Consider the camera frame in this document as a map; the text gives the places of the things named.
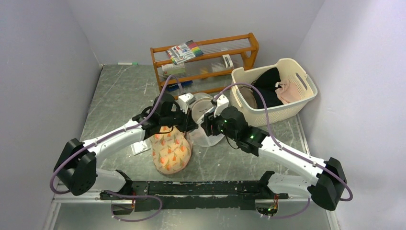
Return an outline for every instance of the wooden shelf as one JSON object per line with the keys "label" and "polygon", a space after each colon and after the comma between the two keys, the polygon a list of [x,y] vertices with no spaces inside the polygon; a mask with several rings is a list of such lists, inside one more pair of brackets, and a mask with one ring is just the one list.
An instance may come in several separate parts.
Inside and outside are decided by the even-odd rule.
{"label": "wooden shelf", "polygon": [[[196,44],[203,51],[203,55],[185,62],[186,73],[176,74],[181,82],[230,74],[234,68],[239,67],[244,67],[245,70],[251,69],[259,49],[253,33],[205,40],[196,42]],[[167,79],[167,76],[162,74],[162,66],[172,64],[165,51],[173,46],[175,45],[150,49],[159,90],[162,89]],[[222,56],[226,54],[231,56],[234,64],[232,69],[225,69]],[[169,84],[174,83],[176,83],[175,79],[169,81]],[[202,92],[213,93],[222,89],[208,89]]]}

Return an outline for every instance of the white wall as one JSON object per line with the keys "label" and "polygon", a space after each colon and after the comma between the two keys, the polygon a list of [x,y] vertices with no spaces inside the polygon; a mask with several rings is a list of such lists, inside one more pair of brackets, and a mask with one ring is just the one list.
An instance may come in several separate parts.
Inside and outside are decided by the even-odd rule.
{"label": "white wall", "polygon": [[42,229],[53,167],[99,73],[64,0],[0,1],[0,229]]}
{"label": "white wall", "polygon": [[102,64],[151,65],[150,47],[253,32],[256,66],[292,58],[324,0],[68,0]]}
{"label": "white wall", "polygon": [[406,2],[326,0],[295,58],[319,89],[301,112],[310,151],[354,192],[343,230],[406,229]]}

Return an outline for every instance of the marble tabletop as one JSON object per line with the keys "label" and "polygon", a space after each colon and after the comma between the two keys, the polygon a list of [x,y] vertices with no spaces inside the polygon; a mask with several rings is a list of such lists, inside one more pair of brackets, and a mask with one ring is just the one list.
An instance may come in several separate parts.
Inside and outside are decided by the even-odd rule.
{"label": "marble tabletop", "polygon": [[[231,76],[225,75],[195,80],[185,90],[194,92],[219,85],[227,86],[230,83]],[[105,65],[80,140],[95,138],[122,126],[145,107],[152,105],[158,94],[152,66]],[[306,152],[306,143],[297,116],[272,124],[272,129],[280,141]],[[162,175],[156,170],[151,150],[135,156],[130,146],[107,158],[101,168],[122,170],[132,180],[258,180],[269,170],[294,174],[271,159],[258,158],[239,149],[232,149],[225,138],[209,148],[194,145],[189,164],[173,175]]]}

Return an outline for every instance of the laundry basket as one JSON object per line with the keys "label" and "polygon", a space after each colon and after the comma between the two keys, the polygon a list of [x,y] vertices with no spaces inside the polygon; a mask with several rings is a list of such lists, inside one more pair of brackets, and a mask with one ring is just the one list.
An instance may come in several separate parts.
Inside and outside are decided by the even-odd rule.
{"label": "laundry basket", "polygon": [[[317,95],[317,88],[306,71],[293,59],[280,59],[275,65],[245,71],[243,67],[233,70],[231,76],[233,83],[251,84],[267,70],[277,67],[281,80],[288,79],[297,85],[301,99],[299,101],[268,108],[268,115],[271,123],[285,120],[296,115],[303,106]],[[231,87],[231,105],[244,114],[249,125],[254,127],[266,125],[265,109],[254,109],[250,107],[241,95],[237,86]]]}

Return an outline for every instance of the pink towel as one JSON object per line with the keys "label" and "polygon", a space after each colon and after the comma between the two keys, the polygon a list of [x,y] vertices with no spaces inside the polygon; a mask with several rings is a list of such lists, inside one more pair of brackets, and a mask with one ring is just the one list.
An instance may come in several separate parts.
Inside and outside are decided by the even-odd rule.
{"label": "pink towel", "polygon": [[276,95],[283,104],[299,101],[300,95],[297,90],[297,86],[294,82],[289,82],[288,79],[284,79],[279,83],[282,88],[275,90]]}

